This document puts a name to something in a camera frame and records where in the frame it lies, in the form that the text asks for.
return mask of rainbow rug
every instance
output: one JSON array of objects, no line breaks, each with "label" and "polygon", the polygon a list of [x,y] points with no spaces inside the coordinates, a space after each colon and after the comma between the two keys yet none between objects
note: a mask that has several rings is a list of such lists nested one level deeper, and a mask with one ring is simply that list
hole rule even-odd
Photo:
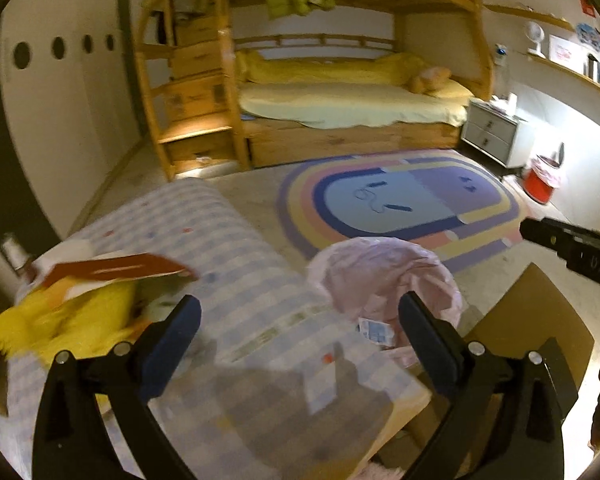
[{"label": "rainbow rug", "polygon": [[347,238],[390,236],[457,272],[521,241],[526,205],[465,156],[422,150],[300,164],[282,184],[278,213],[307,258]]}]

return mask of white nightstand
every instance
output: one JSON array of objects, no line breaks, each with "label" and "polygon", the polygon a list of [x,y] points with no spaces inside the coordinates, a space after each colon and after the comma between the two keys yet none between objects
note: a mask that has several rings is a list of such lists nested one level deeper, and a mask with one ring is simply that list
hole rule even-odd
[{"label": "white nightstand", "polygon": [[536,131],[524,119],[499,114],[480,101],[471,101],[461,138],[505,168],[519,168],[531,156]]}]

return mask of desk fan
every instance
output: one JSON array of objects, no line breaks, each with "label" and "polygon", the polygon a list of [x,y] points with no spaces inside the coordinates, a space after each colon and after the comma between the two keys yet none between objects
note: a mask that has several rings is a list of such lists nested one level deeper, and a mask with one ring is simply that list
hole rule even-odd
[{"label": "desk fan", "polygon": [[536,22],[526,22],[525,34],[536,44],[535,48],[530,48],[527,50],[527,52],[529,54],[533,54],[534,56],[545,57],[540,49],[540,44],[542,43],[542,40],[544,40],[544,30],[542,30],[542,27],[540,27],[540,25],[538,25]]}]

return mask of screw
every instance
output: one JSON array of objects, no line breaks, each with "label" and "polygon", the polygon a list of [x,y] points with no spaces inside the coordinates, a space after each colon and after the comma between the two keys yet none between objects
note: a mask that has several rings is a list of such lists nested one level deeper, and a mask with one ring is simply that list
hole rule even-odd
[{"label": "screw", "polygon": [[469,352],[473,355],[483,355],[485,352],[484,345],[477,341],[471,341],[468,345]]},{"label": "screw", "polygon": [[131,345],[127,341],[123,341],[122,343],[118,343],[113,347],[113,353],[118,357],[122,357],[123,355],[127,355],[131,350]]},{"label": "screw", "polygon": [[59,365],[63,365],[69,360],[69,355],[70,354],[67,350],[62,350],[61,352],[58,352],[58,355],[56,355],[56,363],[58,363]]},{"label": "screw", "polygon": [[542,364],[542,356],[538,352],[529,352],[529,360],[535,365]]}]

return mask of bunk bed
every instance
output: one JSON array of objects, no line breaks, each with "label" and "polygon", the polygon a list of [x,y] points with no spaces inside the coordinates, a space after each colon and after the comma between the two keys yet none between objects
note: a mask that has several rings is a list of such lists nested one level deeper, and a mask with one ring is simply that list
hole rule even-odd
[{"label": "bunk bed", "polygon": [[[329,34],[325,31],[321,34],[234,40],[232,9],[261,5],[265,0],[211,0],[208,15],[186,25],[173,25],[171,0],[159,0],[153,9],[143,9],[135,38],[136,61],[152,139],[168,179],[192,168],[232,159],[246,170],[325,156],[413,148],[451,148],[456,145],[459,139],[457,121],[398,120],[381,128],[356,124],[321,129],[309,127],[292,118],[245,116],[240,106],[244,82],[238,73],[237,52],[248,48],[266,54],[269,49],[290,46],[346,46],[359,49],[360,52],[376,50],[382,51],[382,54],[401,53],[407,50],[408,16],[423,13],[452,14],[464,23],[471,38],[468,47],[475,53],[479,69],[472,78],[454,73],[452,79],[476,97],[490,97],[493,62],[482,31],[481,0],[335,1],[337,6],[392,14],[394,36],[370,38]],[[165,17],[165,45],[147,44],[144,41],[151,14],[158,7]],[[172,81],[151,88],[146,62],[160,58],[168,60]],[[330,64],[347,60],[320,55],[311,59]],[[167,128],[158,124],[154,109],[156,96],[164,97],[170,120]]]}]

